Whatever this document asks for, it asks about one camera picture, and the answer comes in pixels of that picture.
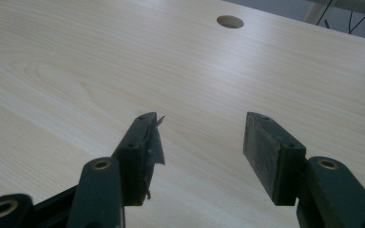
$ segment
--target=desk grommet hole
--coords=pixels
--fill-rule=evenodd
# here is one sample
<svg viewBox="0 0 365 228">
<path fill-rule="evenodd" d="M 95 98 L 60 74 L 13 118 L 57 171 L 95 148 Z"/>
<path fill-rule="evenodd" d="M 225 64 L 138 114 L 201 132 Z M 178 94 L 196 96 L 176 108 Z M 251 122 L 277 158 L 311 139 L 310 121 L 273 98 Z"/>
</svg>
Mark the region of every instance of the desk grommet hole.
<svg viewBox="0 0 365 228">
<path fill-rule="evenodd" d="M 239 29 L 244 26 L 244 22 L 238 17 L 223 15 L 217 19 L 219 25 L 229 29 Z"/>
</svg>

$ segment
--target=light wood grain surface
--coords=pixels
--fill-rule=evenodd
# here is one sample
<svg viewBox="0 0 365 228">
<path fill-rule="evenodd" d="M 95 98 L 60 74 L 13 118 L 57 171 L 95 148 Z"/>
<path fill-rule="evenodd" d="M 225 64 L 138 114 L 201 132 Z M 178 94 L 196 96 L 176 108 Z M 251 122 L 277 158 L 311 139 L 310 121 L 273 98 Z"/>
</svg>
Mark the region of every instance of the light wood grain surface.
<svg viewBox="0 0 365 228">
<path fill-rule="evenodd" d="M 247 111 L 365 186 L 364 39 L 211 0 L 0 0 L 0 196 L 66 190 L 149 111 L 166 166 L 128 227 L 298 227 L 242 155 Z"/>
</svg>

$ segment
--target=gray floor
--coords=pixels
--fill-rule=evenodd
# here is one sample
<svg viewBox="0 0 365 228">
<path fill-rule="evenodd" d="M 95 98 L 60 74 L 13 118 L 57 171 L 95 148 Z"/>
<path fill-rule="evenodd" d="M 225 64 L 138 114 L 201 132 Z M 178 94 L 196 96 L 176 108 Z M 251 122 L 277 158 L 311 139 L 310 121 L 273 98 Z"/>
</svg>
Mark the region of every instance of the gray floor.
<svg viewBox="0 0 365 228">
<path fill-rule="evenodd" d="M 225 0 L 227 2 L 239 4 L 249 8 L 262 10 L 276 15 L 292 18 L 303 21 L 309 8 L 312 6 L 311 2 L 306 0 Z M 345 9 L 333 8 L 327 20 L 330 29 L 348 33 L 349 18 L 351 12 Z M 353 14 L 352 25 L 356 25 L 364 14 Z M 365 19 L 352 32 L 353 35 L 365 38 Z"/>
</svg>

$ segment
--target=floor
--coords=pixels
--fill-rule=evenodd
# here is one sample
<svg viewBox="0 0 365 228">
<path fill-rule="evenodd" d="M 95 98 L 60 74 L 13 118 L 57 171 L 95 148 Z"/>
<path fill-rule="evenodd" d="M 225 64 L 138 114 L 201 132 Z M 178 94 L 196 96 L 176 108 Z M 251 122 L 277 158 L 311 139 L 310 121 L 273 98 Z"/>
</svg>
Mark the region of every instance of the floor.
<svg viewBox="0 0 365 228">
<path fill-rule="evenodd" d="M 306 0 L 225 0 L 249 8 L 262 10 L 276 15 L 303 21 L 312 3 Z M 327 21 L 330 29 L 348 33 L 351 12 L 345 9 L 333 8 Z M 364 14 L 354 12 L 352 26 L 356 25 Z M 365 19 L 352 32 L 353 35 L 365 38 Z"/>
</svg>

